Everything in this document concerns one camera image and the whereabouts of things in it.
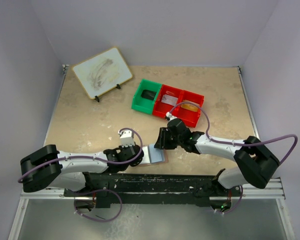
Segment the brown leather card holder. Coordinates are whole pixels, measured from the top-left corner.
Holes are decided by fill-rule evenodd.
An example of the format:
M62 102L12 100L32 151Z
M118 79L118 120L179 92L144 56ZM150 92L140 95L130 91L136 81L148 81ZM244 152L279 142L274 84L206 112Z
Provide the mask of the brown leather card holder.
M168 157L163 149L157 149L154 144L144 146L142 148L143 158L139 166L156 165L167 163Z

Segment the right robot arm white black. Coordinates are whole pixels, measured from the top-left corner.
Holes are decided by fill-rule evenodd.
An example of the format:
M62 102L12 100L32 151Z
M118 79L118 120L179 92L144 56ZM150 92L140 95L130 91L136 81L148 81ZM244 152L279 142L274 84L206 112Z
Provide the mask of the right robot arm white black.
M250 184L264 189L279 167L278 158L264 145L250 146L261 141L254 136L244 140L234 140L224 144L227 139L217 138L219 143L208 138L201 131L191 131L185 123L175 118L167 127L159 129L154 147L160 150L183 148L188 153L212 155L236 162L237 167L222 169L214 177L212 190L218 196L225 195L231 188Z

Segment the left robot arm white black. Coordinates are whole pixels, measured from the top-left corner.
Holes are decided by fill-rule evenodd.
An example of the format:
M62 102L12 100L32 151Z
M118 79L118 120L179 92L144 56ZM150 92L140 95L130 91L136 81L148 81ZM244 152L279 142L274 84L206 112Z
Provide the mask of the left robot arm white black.
M139 165L144 157L137 144L106 149L97 153L58 151L49 144L20 161L23 191L33 193L45 188L63 188L88 196L93 191L91 174L113 174Z

